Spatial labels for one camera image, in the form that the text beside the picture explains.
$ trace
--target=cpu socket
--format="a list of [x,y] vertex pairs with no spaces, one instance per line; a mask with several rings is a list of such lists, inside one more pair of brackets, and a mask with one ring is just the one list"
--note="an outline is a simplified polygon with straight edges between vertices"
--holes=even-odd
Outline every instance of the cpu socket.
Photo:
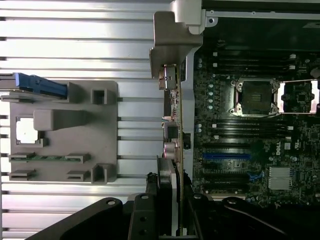
[[271,78],[240,78],[230,83],[234,87],[234,107],[230,114],[238,117],[273,117],[277,107],[279,81]]

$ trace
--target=metal bracket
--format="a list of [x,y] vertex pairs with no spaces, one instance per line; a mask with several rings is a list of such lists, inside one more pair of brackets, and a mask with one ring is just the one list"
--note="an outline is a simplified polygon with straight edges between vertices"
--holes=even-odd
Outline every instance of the metal bracket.
[[175,21],[175,13],[158,11],[153,16],[154,47],[150,50],[151,75],[159,78],[164,65],[179,65],[191,49],[203,43],[202,35],[193,35],[183,22]]

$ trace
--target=heatsink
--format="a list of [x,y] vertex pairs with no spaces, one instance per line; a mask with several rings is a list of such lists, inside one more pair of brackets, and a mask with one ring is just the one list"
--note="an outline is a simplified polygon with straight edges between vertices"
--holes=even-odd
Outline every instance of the heatsink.
[[290,167],[270,167],[268,187],[271,190],[290,190],[292,170]]

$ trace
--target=computer motherboard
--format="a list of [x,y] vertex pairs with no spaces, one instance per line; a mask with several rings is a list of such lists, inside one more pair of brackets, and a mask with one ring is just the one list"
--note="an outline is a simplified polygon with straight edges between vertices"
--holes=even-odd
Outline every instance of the computer motherboard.
[[319,66],[316,53],[204,41],[194,56],[196,192],[261,207],[320,204]]

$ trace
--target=circuit board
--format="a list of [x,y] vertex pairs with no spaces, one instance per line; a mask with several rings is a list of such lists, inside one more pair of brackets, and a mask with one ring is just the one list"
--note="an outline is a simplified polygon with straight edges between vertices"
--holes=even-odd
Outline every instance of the circuit board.
[[[320,203],[320,117],[318,111],[311,114],[319,107],[312,106],[319,96],[312,93],[310,81],[294,82],[312,79],[310,72],[319,64],[315,53],[227,50],[223,41],[204,44],[196,52],[196,192],[215,200],[240,197],[261,207]],[[264,97],[270,101],[260,82],[242,90],[248,115],[232,115],[240,79],[292,81],[278,98],[291,114],[252,114],[265,108]]]

